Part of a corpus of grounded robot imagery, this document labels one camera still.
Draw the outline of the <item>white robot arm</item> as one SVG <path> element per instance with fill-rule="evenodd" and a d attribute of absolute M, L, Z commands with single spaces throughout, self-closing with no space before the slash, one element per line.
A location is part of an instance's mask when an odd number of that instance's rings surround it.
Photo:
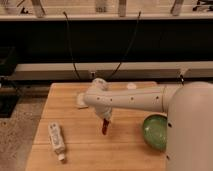
<path fill-rule="evenodd" d="M 84 102 L 106 120 L 113 107 L 165 113 L 166 171 L 213 171 L 213 83 L 109 91 L 103 79 L 96 79 Z"/>

